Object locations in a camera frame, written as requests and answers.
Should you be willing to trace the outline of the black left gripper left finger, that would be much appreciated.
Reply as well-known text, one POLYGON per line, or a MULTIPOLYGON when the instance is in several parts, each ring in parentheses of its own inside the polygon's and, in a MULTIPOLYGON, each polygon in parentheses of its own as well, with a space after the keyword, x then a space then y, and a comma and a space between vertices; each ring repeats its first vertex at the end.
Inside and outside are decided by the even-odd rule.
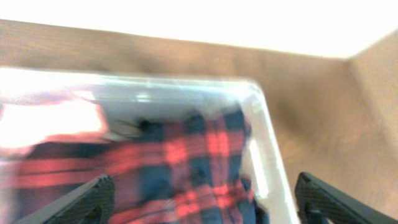
POLYGON ((79 186, 15 224, 107 224, 113 215, 115 186, 106 174, 79 186))

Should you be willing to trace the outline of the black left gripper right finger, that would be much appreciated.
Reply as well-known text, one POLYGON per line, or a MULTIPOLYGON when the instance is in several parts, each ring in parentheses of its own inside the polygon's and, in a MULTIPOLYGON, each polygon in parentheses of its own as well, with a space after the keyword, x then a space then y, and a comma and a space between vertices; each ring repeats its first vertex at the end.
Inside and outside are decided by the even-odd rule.
POLYGON ((304 224, 397 224, 397 220, 308 172, 298 175, 295 198, 299 219, 304 224))

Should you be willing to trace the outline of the red navy plaid shirt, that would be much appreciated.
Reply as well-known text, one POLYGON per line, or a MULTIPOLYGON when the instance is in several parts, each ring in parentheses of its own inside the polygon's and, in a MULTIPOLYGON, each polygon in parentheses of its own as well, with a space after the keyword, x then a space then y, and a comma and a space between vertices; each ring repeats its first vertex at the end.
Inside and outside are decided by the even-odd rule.
POLYGON ((113 178, 111 223, 267 223, 239 174, 251 128, 241 110, 206 119, 143 121, 141 134, 107 144, 45 143, 21 161, 14 218, 100 174, 113 178))

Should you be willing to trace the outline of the pink shirt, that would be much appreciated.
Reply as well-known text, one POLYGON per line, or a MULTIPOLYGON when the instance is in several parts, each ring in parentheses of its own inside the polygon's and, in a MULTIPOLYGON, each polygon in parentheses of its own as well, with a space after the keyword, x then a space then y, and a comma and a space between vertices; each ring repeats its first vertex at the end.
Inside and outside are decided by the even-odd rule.
POLYGON ((41 105, 1 108, 1 156, 24 157, 46 142, 101 143, 109 128, 100 105, 73 95, 41 105))

